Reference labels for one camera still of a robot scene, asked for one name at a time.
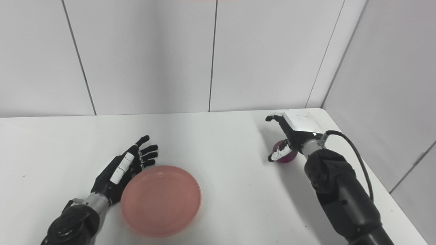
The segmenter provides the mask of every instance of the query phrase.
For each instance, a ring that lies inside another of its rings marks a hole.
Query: robotic hand
[[[41,245],[87,245],[98,232],[101,217],[109,206],[118,203],[129,181],[145,167],[156,163],[157,145],[143,150],[140,146],[150,140],[142,137],[122,155],[114,157],[97,176],[90,195],[85,199],[72,199],[61,216],[48,228]]]
[[[276,161],[291,151],[300,152],[306,157],[304,172],[335,231],[349,245],[394,245],[382,227],[380,213],[373,202],[371,182],[351,141],[338,131],[321,133],[317,121],[307,112],[274,113],[266,118],[268,122],[272,120],[279,123],[287,139],[268,160]],[[369,195],[346,159],[325,148],[325,141],[330,134],[343,137],[353,148],[364,171]]]

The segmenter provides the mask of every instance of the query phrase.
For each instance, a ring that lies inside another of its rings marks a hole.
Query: tabletop
[[[300,110],[309,111],[323,130],[339,130],[324,110]],[[345,245],[304,173],[304,156],[268,162],[273,145],[285,138],[278,123],[265,121],[272,112],[0,118],[0,244],[39,244],[67,201],[87,197],[108,161],[148,134],[159,145],[157,165],[181,167],[199,183],[199,213],[183,231],[149,238],[127,227],[116,204],[95,245]],[[366,188],[348,144],[330,136],[326,147],[344,155]],[[393,242],[425,245],[369,168],[368,173]]]

